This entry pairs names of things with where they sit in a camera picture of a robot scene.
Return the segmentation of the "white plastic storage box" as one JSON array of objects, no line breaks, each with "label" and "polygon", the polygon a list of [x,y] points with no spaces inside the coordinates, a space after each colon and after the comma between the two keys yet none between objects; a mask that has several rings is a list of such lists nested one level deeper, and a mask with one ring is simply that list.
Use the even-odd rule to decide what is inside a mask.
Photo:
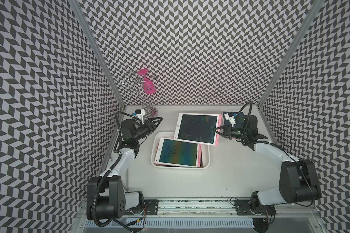
[{"label": "white plastic storage box", "polygon": [[200,158],[200,167],[176,167],[176,166],[168,166],[168,165],[160,165],[155,163],[155,157],[158,150],[158,145],[160,142],[160,138],[170,138],[173,139],[175,135],[174,131],[161,131],[159,133],[155,133],[152,152],[151,152],[151,164],[160,169],[173,169],[173,170],[204,170],[209,167],[210,165],[210,147],[208,145],[202,145],[200,144],[200,152],[201,152],[201,158]]}]

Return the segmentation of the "pink writing tablet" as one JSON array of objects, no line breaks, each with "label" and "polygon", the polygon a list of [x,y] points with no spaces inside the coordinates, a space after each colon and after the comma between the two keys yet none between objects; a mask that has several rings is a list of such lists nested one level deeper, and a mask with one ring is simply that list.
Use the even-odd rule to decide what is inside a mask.
[{"label": "pink writing tablet", "polygon": [[202,113],[179,113],[175,127],[174,140],[217,146],[219,134],[216,128],[221,126],[221,115]]},{"label": "pink writing tablet", "polygon": [[244,110],[222,109],[221,110],[224,125],[233,125],[241,127],[245,123]]},{"label": "pink writing tablet", "polygon": [[200,168],[201,147],[199,144],[161,137],[155,152],[154,164],[181,168]]}]

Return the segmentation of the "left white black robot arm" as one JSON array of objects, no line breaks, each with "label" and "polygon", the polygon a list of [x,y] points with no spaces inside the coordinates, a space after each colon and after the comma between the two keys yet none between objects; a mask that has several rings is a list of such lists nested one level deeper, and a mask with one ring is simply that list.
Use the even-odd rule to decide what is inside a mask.
[{"label": "left white black robot arm", "polygon": [[143,193],[127,192],[122,176],[136,159],[140,140],[151,135],[162,120],[162,117],[141,120],[135,115],[127,115],[127,119],[118,123],[118,136],[113,147],[117,159],[87,184],[87,219],[98,227],[105,227],[112,221],[121,224],[119,219],[127,211],[134,215],[146,213]]}]

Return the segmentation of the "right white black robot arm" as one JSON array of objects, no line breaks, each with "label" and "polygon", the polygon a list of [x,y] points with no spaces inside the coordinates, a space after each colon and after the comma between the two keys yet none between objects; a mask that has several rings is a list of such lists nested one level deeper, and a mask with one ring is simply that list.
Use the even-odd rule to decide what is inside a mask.
[{"label": "right white black robot arm", "polygon": [[292,156],[285,149],[258,131],[258,120],[253,115],[224,114],[226,123],[216,133],[226,139],[235,139],[243,146],[260,153],[279,169],[277,186],[251,194],[250,200],[234,201],[239,215],[275,215],[275,205],[303,202],[313,204],[321,198],[321,189],[315,164]]}]

